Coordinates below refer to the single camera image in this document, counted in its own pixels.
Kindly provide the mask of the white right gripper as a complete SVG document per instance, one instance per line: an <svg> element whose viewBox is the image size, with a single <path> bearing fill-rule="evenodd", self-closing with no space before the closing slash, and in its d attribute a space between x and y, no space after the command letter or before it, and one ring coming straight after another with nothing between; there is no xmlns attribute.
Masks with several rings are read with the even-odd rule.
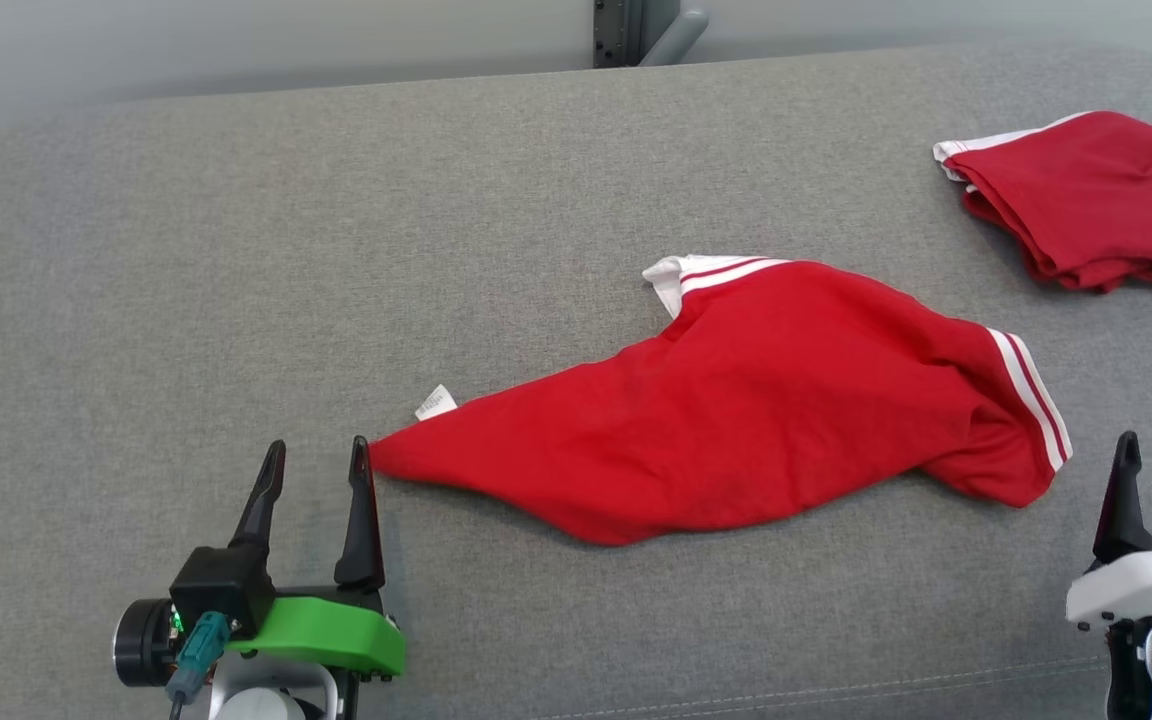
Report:
<svg viewBox="0 0 1152 720"><path fill-rule="evenodd" d="M1066 594L1066 620L1074 626L1111 626L1152 617L1152 535L1144 524L1138 475L1143 467L1137 433L1117 438L1102 509L1094 535L1094 564Z"/></svg>

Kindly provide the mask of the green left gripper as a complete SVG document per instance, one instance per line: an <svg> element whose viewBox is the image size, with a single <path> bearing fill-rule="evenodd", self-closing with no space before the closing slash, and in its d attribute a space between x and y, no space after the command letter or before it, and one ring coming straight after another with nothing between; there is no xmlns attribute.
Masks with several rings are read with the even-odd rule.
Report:
<svg viewBox="0 0 1152 720"><path fill-rule="evenodd" d="M270 548L274 506L285 487L283 439L270 444L247 498L229 547ZM380 591L387 574L369 442L353 438L351 488L346 539L334 582L348 591ZM134 601L114 630L114 670L128 687L164 687L177 669L192 626L168 598ZM259 632L229 634L227 651L274 657L348 670L357 679L393 679L406 670L407 642L396 621L384 614L379 593L340 593L329 585L291 588L280 593Z"/></svg>

